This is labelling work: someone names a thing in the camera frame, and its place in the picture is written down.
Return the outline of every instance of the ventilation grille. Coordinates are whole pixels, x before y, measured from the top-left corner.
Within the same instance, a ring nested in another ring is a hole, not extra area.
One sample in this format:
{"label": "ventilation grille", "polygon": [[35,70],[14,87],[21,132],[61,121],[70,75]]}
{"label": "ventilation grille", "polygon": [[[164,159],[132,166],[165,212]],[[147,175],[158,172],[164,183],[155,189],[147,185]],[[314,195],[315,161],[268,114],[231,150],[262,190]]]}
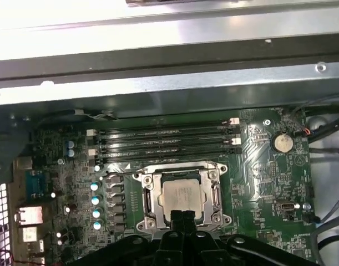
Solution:
{"label": "ventilation grille", "polygon": [[[6,184],[0,185],[0,250],[11,250]],[[0,266],[8,265],[11,265],[11,255],[7,252],[0,252]]]}

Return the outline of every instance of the red wire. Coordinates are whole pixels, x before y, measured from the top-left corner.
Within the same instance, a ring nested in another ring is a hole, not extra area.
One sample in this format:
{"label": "red wire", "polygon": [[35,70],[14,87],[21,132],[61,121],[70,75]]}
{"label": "red wire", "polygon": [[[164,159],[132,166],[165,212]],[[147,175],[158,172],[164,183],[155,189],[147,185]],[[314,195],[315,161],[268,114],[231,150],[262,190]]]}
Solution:
{"label": "red wire", "polygon": [[[6,249],[0,249],[0,253],[1,252],[4,252],[4,253],[9,253],[10,255],[10,260],[11,260],[11,264],[13,263],[20,263],[20,264],[31,264],[31,265],[37,265],[37,266],[45,266],[46,264],[44,263],[38,263],[38,262],[29,262],[29,261],[26,261],[26,260],[15,260],[14,259],[14,255],[13,253],[10,251],[10,250],[6,250]],[[61,266],[62,263],[61,262],[56,262],[56,263],[53,263],[52,266]]]}
{"label": "red wire", "polygon": [[304,132],[306,133],[307,136],[311,135],[310,129],[307,129],[307,128],[306,128],[306,129],[304,129]]}

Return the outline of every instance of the motherboard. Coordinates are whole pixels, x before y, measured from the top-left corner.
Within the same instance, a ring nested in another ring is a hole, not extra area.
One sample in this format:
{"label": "motherboard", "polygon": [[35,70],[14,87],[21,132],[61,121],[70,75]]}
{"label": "motherboard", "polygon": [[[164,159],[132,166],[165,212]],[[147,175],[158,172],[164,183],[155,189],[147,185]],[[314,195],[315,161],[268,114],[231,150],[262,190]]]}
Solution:
{"label": "motherboard", "polygon": [[223,241],[242,233],[315,261],[304,124],[303,112],[265,108],[38,129],[17,211],[22,242],[42,241],[28,259],[68,263],[132,234],[150,239],[172,209],[190,209]]}

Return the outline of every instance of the cpu socket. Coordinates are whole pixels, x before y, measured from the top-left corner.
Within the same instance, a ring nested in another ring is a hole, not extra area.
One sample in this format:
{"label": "cpu socket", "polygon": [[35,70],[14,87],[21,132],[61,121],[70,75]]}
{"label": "cpu socket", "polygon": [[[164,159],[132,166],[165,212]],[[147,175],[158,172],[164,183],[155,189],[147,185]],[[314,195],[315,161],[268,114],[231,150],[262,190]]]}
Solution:
{"label": "cpu socket", "polygon": [[195,212],[200,230],[212,231],[232,222],[222,213],[220,176],[227,166],[211,161],[151,165],[133,179],[143,188],[144,220],[137,230],[153,234],[170,226],[172,210]]}

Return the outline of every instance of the wire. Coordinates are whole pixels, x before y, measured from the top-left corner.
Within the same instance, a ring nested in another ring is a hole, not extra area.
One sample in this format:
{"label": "wire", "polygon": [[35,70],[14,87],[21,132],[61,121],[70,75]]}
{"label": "wire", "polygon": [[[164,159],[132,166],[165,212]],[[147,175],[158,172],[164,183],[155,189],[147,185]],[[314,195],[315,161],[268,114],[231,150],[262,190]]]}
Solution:
{"label": "wire", "polygon": [[332,209],[326,214],[322,219],[321,223],[325,223],[337,210],[339,209],[339,200],[336,204],[332,207]]}
{"label": "wire", "polygon": [[334,242],[337,242],[337,241],[339,241],[339,236],[327,237],[318,243],[318,249],[321,250],[325,246],[332,244]]}
{"label": "wire", "polygon": [[311,135],[311,131],[308,128],[305,128],[304,132],[306,133],[307,136]]}
{"label": "wire", "polygon": [[313,231],[310,235],[311,237],[311,252],[316,257],[318,263],[320,266],[326,266],[325,263],[322,260],[322,257],[320,255],[320,251],[318,249],[318,242],[317,242],[317,236],[325,231],[328,231],[330,229],[333,229],[335,227],[339,226],[339,216],[322,224],[321,226],[317,227],[315,231]]}
{"label": "wire", "polygon": [[339,148],[309,148],[311,154],[339,154]]}
{"label": "wire", "polygon": [[327,96],[324,96],[324,97],[321,97],[321,98],[318,98],[318,99],[315,99],[315,100],[311,100],[311,101],[307,101],[297,107],[295,107],[290,115],[291,116],[294,116],[299,110],[301,110],[302,108],[305,108],[307,106],[310,106],[312,104],[318,104],[322,101],[326,101],[326,100],[332,100],[332,99],[335,99],[335,98],[339,98],[339,93],[335,93],[335,94],[330,94],[330,95],[327,95]]}
{"label": "wire", "polygon": [[70,110],[51,112],[47,114],[46,116],[42,117],[36,123],[36,127],[39,127],[41,124],[44,124],[45,122],[51,122],[54,119],[61,118],[64,116],[69,116],[69,115],[86,116],[94,120],[98,120],[98,119],[105,119],[108,121],[116,120],[116,118],[114,117],[111,111],[102,111],[100,114],[97,113],[96,115],[92,115],[92,114],[89,114],[89,111],[85,111],[82,109],[70,109]]}
{"label": "wire", "polygon": [[338,130],[339,130],[339,118],[313,131],[312,134],[308,137],[308,143],[313,143],[317,140],[330,136],[331,134],[337,132]]}

